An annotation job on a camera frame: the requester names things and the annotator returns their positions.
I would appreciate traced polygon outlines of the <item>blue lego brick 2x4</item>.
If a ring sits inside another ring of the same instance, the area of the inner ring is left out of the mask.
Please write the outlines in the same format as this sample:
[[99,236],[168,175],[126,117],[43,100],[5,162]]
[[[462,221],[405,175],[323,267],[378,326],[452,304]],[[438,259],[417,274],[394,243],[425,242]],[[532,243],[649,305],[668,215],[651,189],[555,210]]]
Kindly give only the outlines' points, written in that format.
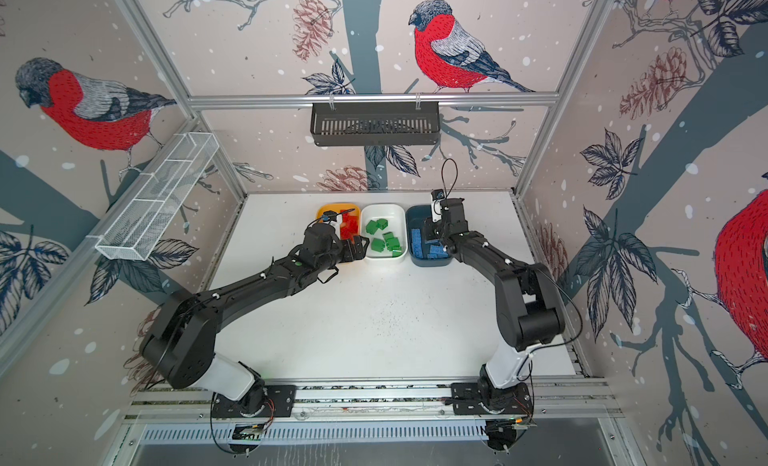
[[410,230],[410,240],[411,240],[411,253],[413,258],[423,260],[425,256],[424,256],[424,247],[423,247],[423,241],[422,241],[421,228],[412,228]]

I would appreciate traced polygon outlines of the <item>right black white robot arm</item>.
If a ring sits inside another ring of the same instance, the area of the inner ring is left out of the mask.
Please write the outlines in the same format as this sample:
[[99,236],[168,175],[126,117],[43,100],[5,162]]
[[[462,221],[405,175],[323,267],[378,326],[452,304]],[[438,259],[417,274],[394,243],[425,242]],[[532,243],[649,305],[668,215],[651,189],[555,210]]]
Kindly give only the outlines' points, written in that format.
[[462,198],[431,192],[432,218],[422,234],[445,253],[485,277],[494,287],[496,324],[501,336],[490,361],[481,367],[478,388],[486,402],[506,398],[523,383],[534,352],[551,345],[565,329],[563,303],[549,269],[517,260],[469,228]]

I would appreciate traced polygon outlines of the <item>blue large lego cluster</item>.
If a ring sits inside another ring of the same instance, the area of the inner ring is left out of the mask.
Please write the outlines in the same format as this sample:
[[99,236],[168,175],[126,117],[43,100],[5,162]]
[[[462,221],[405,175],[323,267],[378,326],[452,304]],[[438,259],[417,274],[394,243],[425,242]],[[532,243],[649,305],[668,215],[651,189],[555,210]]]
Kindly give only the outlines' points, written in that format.
[[440,244],[426,244],[424,246],[425,258],[430,261],[449,259],[450,254]]

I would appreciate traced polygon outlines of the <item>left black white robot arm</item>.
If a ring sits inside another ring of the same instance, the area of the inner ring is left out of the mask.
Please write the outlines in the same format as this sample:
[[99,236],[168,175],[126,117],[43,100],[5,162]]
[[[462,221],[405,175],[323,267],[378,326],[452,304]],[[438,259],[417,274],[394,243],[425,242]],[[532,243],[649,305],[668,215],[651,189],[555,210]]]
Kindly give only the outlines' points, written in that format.
[[328,270],[366,257],[370,240],[341,240],[320,220],[304,231],[303,242],[262,272],[201,293],[174,293],[161,307],[141,346],[141,356],[174,389],[199,387],[254,414],[266,402],[264,381],[252,368],[215,352],[217,335],[234,321],[273,301],[324,281]]

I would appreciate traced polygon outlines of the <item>red lego brick 2x4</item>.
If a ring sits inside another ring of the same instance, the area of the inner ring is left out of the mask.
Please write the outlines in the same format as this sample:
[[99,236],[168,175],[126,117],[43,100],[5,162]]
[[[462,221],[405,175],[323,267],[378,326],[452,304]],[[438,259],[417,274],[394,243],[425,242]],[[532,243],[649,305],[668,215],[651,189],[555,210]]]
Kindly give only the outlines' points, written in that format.
[[342,241],[353,240],[359,234],[359,214],[355,211],[341,215],[339,234]]

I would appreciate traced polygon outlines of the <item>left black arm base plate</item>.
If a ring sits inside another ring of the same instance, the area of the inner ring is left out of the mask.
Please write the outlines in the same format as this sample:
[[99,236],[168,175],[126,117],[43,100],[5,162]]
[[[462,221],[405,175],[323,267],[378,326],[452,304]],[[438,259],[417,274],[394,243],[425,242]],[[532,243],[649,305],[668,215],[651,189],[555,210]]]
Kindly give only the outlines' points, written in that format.
[[211,418],[288,418],[292,414],[296,392],[295,385],[265,385],[254,387],[239,401],[216,395]]

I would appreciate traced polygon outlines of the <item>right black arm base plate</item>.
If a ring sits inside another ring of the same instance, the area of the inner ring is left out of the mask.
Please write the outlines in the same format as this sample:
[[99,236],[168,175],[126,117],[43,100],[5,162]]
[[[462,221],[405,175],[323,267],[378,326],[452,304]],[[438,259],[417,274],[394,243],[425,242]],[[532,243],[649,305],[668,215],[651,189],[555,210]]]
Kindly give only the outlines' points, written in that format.
[[484,378],[477,382],[453,383],[450,394],[444,399],[457,416],[512,414],[529,416],[532,413],[532,397],[526,384],[498,389]]

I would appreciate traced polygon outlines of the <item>green small lego brick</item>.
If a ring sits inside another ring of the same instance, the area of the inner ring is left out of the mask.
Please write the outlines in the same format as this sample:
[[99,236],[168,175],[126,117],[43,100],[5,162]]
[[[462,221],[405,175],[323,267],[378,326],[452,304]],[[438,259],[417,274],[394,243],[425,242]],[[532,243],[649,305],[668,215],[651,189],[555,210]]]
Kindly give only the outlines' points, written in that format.
[[373,238],[371,241],[371,249],[377,253],[385,251],[387,248],[386,242],[382,239]]

